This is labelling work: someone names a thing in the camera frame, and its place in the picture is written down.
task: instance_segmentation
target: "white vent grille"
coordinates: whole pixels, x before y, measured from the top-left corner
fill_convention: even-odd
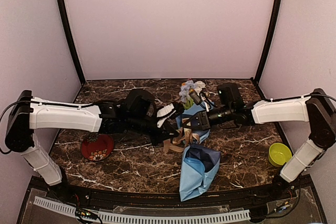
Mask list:
[[[62,215],[75,217],[75,207],[58,203],[46,198],[36,196],[34,205],[46,208]],[[104,211],[93,211],[99,215],[103,223],[124,223],[124,224],[213,224],[213,223],[234,223],[249,220],[249,210],[228,212],[225,214],[187,216],[187,217],[151,217],[113,214]]]

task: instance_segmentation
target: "blue paper bag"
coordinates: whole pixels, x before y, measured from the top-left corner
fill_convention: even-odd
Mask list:
[[[185,201],[205,193],[214,180],[221,153],[199,144],[188,146],[182,157],[180,199]]]
[[[196,105],[194,103],[189,109],[185,110],[182,115],[180,115],[176,118],[177,127],[178,128],[182,127],[182,119],[190,118],[192,115],[196,114],[199,111],[203,111],[203,110],[204,110],[204,108],[202,108],[200,105]],[[196,134],[199,135],[199,139],[200,139],[200,143],[201,143],[209,137],[210,130],[207,130],[207,131],[193,131],[193,133],[196,133]]]

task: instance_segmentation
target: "yellow bowl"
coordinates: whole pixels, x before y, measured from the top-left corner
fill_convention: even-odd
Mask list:
[[[281,143],[271,145],[268,151],[268,160],[275,167],[282,167],[292,158],[290,149]]]

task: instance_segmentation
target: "dark brown marble surface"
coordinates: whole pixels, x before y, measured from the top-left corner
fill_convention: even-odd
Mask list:
[[[131,89],[144,88],[154,94],[157,105],[179,100],[185,80],[109,80],[89,81],[76,102],[125,98]],[[244,101],[260,100],[250,80],[204,80],[211,99],[219,104],[216,87],[235,82]],[[128,132],[114,134],[111,155],[94,163],[82,157],[80,144],[88,132],[62,130],[51,157],[62,166],[73,185],[133,193],[178,193],[181,153],[163,153],[162,145],[152,146],[146,136]],[[219,171],[209,191],[253,187],[271,183],[276,168],[268,162],[271,144],[281,142],[274,125],[242,126],[239,129],[212,128],[205,146],[221,151]]]

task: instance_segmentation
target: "black pole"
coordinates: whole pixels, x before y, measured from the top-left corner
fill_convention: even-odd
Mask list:
[[[68,19],[68,15],[67,15],[67,10],[65,8],[65,2],[64,2],[64,0],[57,0],[57,3],[58,3],[59,13],[61,15],[62,23],[63,23],[64,33],[65,33],[65,36],[67,38],[68,47],[69,47],[70,54],[71,54],[71,57],[72,57],[72,61],[74,62],[73,64],[75,65],[75,69],[76,69],[77,76],[79,78],[80,83],[84,84],[86,80],[85,80],[85,77],[84,77],[82,67],[81,67],[80,62],[79,62],[79,58],[78,58],[78,54],[77,54],[77,51],[76,51],[74,39],[72,37],[70,24],[69,24],[69,19]]]
[[[271,47],[271,43],[272,43],[274,31],[275,31],[275,26],[277,24],[278,14],[280,10],[280,3],[281,3],[281,0],[274,0],[274,3],[273,3],[272,15],[271,15],[271,19],[270,19],[269,26],[268,26],[268,31],[267,31],[267,36],[266,36],[263,52],[260,57],[260,62],[259,62],[259,66],[256,72],[256,76],[254,77],[254,80],[257,83],[259,83],[260,78],[263,75],[263,71],[265,68],[269,49]]]

